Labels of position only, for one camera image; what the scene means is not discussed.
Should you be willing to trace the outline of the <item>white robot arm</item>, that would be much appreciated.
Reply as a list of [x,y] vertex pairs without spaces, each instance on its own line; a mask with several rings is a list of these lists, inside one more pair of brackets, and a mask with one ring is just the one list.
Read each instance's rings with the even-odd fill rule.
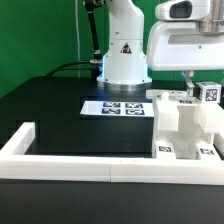
[[148,72],[224,70],[224,0],[167,0],[143,43],[144,14],[132,0],[106,0],[109,49],[97,84],[134,91],[151,84]]

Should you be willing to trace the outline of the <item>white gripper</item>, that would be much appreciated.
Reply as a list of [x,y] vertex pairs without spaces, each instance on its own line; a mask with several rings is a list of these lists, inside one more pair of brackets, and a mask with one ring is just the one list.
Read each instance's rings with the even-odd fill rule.
[[187,93],[193,97],[193,71],[224,69],[224,34],[200,33],[196,22],[156,22],[146,59],[153,71],[185,71]]

